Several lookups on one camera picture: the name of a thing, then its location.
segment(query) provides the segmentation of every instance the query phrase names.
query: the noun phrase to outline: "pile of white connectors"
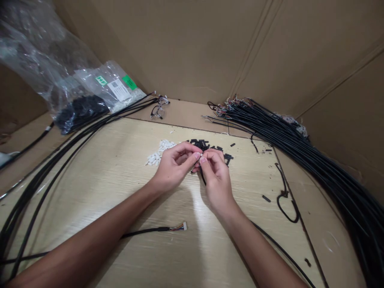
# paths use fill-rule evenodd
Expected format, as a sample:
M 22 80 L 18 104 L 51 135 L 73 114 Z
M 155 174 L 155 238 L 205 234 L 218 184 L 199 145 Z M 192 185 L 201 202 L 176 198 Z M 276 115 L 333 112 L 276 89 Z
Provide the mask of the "pile of white connectors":
M 168 140 L 161 140 L 159 144 L 159 150 L 157 150 L 156 153 L 150 155 L 147 157 L 148 161 L 146 162 L 145 165 L 156 165 L 159 166 L 161 156 L 163 155 L 163 152 L 169 148 L 172 148 L 176 146 L 175 142 L 169 142 Z

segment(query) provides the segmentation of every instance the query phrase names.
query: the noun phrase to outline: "fingernail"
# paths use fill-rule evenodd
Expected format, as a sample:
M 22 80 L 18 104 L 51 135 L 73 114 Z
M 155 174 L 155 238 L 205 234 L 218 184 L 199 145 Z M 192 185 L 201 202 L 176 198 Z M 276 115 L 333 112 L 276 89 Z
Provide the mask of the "fingernail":
M 196 160 L 198 160 L 200 158 L 200 153 L 194 152 L 193 156 L 195 156 Z

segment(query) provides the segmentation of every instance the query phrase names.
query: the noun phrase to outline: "forearm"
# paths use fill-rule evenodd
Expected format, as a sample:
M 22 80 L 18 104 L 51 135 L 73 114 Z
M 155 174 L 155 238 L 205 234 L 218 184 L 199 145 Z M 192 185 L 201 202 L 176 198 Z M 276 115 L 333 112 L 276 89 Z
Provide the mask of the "forearm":
M 219 214 L 260 287 L 307 287 L 237 204 Z
M 12 280 L 11 287 L 83 287 L 160 194 L 149 182 Z

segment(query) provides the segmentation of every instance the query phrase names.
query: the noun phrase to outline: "left hand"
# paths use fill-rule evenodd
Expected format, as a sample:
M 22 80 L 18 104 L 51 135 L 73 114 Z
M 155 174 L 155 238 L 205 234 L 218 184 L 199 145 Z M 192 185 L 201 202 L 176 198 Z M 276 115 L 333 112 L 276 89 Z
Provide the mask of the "left hand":
M 202 152 L 200 148 L 188 142 L 182 142 L 165 150 L 159 168 L 150 183 L 161 193 L 176 188 L 190 172 Z

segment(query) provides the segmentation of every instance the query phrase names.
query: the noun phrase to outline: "hand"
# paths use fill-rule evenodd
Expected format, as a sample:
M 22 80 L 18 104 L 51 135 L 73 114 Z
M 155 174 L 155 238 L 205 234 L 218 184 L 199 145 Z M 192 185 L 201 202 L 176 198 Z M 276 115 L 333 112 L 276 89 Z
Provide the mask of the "hand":
M 232 195 L 231 179 L 228 166 L 224 162 L 223 152 L 216 149 L 204 151 L 200 157 L 200 165 L 207 182 L 207 197 L 212 208 L 218 214 L 238 207 Z M 192 172 L 199 170 L 198 163 Z
M 163 152 L 159 168 L 150 180 L 157 191 L 170 191 L 183 181 L 203 151 L 188 143 L 182 142 Z

